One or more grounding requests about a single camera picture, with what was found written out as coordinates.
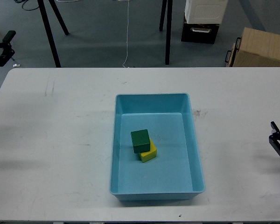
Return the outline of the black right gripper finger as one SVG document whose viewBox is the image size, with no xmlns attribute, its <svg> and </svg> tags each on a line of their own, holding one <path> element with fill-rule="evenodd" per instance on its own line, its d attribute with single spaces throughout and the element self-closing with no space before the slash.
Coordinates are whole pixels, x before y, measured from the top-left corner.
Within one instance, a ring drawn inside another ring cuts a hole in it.
<svg viewBox="0 0 280 224">
<path fill-rule="evenodd" d="M 280 156 L 280 130 L 274 121 L 271 121 L 272 133 L 269 135 L 269 143 Z"/>
</svg>

